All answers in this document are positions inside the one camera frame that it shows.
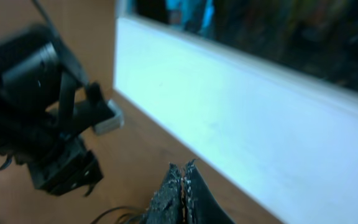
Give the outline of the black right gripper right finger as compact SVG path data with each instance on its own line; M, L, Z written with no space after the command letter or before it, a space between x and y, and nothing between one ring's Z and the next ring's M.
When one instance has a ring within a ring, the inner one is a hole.
M183 178L185 223L234 224L214 198L195 161L186 164Z

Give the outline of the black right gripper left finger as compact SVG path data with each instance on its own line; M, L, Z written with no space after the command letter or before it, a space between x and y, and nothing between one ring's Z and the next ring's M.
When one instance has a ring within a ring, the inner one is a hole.
M181 171L175 164L169 164L160 188L152 197L141 224L181 224L183 204L181 195Z

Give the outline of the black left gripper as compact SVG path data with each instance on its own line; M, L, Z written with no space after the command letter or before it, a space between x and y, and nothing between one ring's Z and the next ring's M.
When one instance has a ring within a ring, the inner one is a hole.
M46 164L27 165L34 188L50 195L61 196L87 186L89 196L103 179L99 162L92 151L86 149L82 138L68 142L62 153Z

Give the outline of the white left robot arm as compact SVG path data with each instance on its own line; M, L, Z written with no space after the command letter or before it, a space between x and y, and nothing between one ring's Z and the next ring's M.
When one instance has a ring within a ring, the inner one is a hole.
M0 39L0 156L26 166L36 189L92 192L103 174L81 134L110 116L100 86L51 28Z

